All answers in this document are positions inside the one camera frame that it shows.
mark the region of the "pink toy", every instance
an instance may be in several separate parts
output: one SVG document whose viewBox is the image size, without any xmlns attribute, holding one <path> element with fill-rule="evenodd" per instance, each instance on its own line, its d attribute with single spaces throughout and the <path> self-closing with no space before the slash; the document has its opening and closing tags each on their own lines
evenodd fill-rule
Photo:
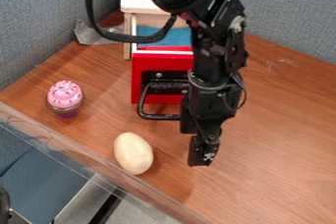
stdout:
<svg viewBox="0 0 336 224">
<path fill-rule="evenodd" d="M 69 118 L 79 111 L 83 104 L 82 89 L 71 81 L 61 81 L 50 87 L 46 96 L 47 107 L 57 115 Z"/>
</svg>

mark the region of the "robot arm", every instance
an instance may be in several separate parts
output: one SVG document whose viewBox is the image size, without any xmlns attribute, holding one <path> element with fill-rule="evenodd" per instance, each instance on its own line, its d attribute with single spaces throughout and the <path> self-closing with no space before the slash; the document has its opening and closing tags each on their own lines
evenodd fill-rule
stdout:
<svg viewBox="0 0 336 224">
<path fill-rule="evenodd" d="M 210 165 L 219 148 L 221 125 L 246 100 L 239 70 L 246 66 L 244 7 L 239 0 L 152 0 L 186 20 L 192 29 L 194 65 L 183 99 L 181 132 L 193 134 L 189 164 Z M 245 100 L 239 104 L 242 92 Z"/>
</svg>

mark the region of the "white egg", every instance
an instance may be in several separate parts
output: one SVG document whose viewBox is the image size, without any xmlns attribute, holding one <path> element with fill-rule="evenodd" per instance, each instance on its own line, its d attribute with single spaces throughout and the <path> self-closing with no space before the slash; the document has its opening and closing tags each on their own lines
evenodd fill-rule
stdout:
<svg viewBox="0 0 336 224">
<path fill-rule="evenodd" d="M 114 141 L 114 155 L 122 168 L 138 175 L 147 171 L 153 163 L 153 150 L 142 137 L 125 133 Z"/>
</svg>

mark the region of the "black cable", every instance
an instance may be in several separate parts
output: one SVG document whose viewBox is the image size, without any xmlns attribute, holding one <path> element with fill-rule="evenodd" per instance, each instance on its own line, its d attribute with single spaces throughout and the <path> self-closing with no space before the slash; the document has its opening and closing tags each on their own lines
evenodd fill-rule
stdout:
<svg viewBox="0 0 336 224">
<path fill-rule="evenodd" d="M 115 40 L 115 41 L 121 41 L 121 42 L 133 42 L 133 43 L 151 43 L 151 42 L 157 42 L 162 40 L 168 33 L 168 31 L 173 27 L 173 25 L 176 22 L 176 15 L 171 15 L 169 20 L 167 21 L 166 25 L 156 32 L 153 35 L 150 36 L 133 36 L 133 35 L 126 35 L 121 33 L 115 33 L 108 31 L 105 28 L 101 28 L 95 21 L 95 17 L 93 14 L 93 0 L 85 0 L 86 3 L 86 11 L 88 15 L 88 20 L 91 24 L 91 26 L 96 30 L 97 33 L 99 33 L 101 36 Z"/>
<path fill-rule="evenodd" d="M 242 89 L 243 93 L 244 93 L 244 98 L 243 98 L 243 102 L 237 107 L 237 110 L 241 109 L 246 102 L 248 101 L 248 90 L 245 87 L 241 76 L 239 74 L 234 74 L 232 75 L 232 79 L 236 82 L 236 84 Z"/>
</svg>

